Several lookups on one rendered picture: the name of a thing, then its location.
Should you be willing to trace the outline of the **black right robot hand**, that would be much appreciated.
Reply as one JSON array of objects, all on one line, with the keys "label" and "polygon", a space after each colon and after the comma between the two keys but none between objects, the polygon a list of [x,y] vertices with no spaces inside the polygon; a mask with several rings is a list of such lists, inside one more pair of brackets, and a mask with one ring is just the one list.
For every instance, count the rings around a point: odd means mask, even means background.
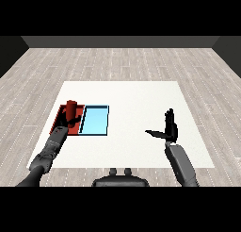
[{"label": "black right robot hand", "polygon": [[178,139],[178,127],[177,124],[174,122],[174,112],[172,108],[170,108],[165,113],[165,123],[166,127],[163,132],[146,130],[146,133],[150,134],[155,138],[164,139],[165,141],[169,142],[176,142]]}]

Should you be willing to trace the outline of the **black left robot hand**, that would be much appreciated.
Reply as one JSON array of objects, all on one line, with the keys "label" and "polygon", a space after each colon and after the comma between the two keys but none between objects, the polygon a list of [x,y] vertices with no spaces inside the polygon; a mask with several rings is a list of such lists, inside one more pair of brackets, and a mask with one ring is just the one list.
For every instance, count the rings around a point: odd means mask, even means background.
[{"label": "black left robot hand", "polygon": [[57,126],[64,126],[68,128],[74,128],[76,123],[79,123],[81,121],[81,116],[78,116],[77,118],[72,118],[69,121],[66,118],[66,112],[60,112],[57,117]]}]

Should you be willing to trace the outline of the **red can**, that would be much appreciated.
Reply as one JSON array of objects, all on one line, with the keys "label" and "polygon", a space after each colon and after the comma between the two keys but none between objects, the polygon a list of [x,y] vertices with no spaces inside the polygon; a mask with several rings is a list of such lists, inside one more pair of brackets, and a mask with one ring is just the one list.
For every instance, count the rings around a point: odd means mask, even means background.
[{"label": "red can", "polygon": [[69,100],[66,105],[66,120],[68,123],[68,128],[73,128],[75,126],[75,116],[76,116],[77,103],[73,100]]}]

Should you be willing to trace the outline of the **red shallow open box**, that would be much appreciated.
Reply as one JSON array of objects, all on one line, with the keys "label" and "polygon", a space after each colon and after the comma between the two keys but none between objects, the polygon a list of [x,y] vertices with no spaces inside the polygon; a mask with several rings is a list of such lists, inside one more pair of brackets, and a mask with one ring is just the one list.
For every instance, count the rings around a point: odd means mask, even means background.
[{"label": "red shallow open box", "polygon": [[[84,108],[85,108],[84,105],[78,105],[76,107],[75,124],[74,124],[74,127],[68,129],[68,135],[69,136],[78,136],[79,129],[80,129],[80,126],[81,126],[81,119],[82,119],[83,114],[84,114]],[[49,134],[52,134],[54,129],[57,126],[61,125],[61,120],[65,116],[65,114],[66,114],[66,106],[65,105],[61,105],[59,107],[58,111],[57,111],[55,120],[53,122],[53,125],[51,127],[51,130],[50,130]]]}]

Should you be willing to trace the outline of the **light blue shallow open box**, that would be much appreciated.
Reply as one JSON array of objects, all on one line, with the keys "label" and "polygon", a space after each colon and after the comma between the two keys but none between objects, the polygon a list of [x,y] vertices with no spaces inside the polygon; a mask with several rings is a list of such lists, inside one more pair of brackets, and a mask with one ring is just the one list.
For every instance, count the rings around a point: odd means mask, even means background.
[{"label": "light blue shallow open box", "polygon": [[82,115],[78,134],[80,136],[106,136],[109,106],[87,105]]}]

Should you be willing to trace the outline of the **dark grey robot body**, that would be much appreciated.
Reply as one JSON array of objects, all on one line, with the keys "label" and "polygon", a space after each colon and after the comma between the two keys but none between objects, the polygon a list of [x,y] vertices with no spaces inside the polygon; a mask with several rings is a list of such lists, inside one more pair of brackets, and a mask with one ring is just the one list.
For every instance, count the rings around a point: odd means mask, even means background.
[{"label": "dark grey robot body", "polygon": [[146,179],[133,176],[130,168],[124,169],[124,175],[117,175],[117,169],[111,168],[109,175],[92,182],[92,187],[149,187]]}]

